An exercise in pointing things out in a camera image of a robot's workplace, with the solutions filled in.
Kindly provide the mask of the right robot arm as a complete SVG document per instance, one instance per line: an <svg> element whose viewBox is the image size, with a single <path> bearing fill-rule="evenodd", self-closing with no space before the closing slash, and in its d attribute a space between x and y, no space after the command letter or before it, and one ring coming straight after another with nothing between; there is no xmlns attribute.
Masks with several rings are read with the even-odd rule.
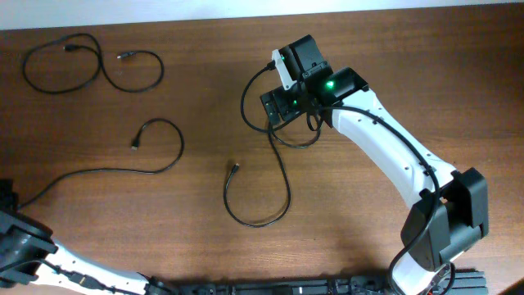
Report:
<svg viewBox="0 0 524 295"><path fill-rule="evenodd" d="M282 82L260 97L271 125L301 114L319 118L361 148L408 207L403 248L388 270L395 293L426 292L438 272L489 233L484 176L460 172L424 147L355 70L334 71L312 36L273 50L269 69Z"/></svg>

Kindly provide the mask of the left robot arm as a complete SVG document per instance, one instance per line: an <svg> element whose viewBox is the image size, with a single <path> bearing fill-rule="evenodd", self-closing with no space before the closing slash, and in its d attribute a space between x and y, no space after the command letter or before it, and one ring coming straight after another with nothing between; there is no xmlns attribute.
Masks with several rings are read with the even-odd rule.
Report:
<svg viewBox="0 0 524 295"><path fill-rule="evenodd" d="M48 285L81 294L177 294L158 279L113 270L52 239L52 230L17 211L13 181L1 181L1 287Z"/></svg>

